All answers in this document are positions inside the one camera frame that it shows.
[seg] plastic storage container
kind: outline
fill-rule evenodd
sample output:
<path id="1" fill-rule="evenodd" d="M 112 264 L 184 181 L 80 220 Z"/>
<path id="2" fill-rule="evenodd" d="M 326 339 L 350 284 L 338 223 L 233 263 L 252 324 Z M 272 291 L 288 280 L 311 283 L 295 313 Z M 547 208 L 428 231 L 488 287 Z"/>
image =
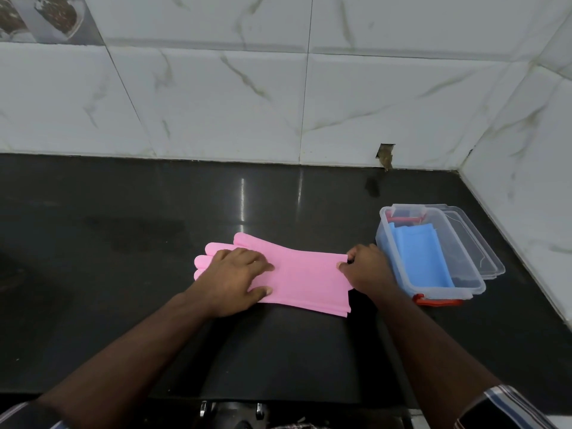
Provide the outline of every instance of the plastic storage container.
<path id="1" fill-rule="evenodd" d="M 485 280 L 504 273 L 504 266 L 465 213 L 447 205 L 392 205 L 380 211 L 376 242 L 388 255 L 401 288 L 419 304 L 451 305 L 483 293 Z M 390 230 L 396 227 L 433 224 L 453 280 L 454 288 L 415 287 L 409 281 Z"/>

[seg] forearm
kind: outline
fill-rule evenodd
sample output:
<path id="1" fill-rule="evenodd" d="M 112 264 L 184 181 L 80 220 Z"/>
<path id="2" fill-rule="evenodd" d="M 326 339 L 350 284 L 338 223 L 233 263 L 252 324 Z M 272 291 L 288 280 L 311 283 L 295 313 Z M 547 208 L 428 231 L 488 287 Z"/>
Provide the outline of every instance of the forearm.
<path id="1" fill-rule="evenodd" d="M 121 425 L 206 320 L 200 302 L 187 299 L 176 295 L 38 401 L 74 428 Z"/>
<path id="2" fill-rule="evenodd" d="M 452 428 L 473 400 L 500 383 L 399 288 L 372 299 L 433 429 Z"/>

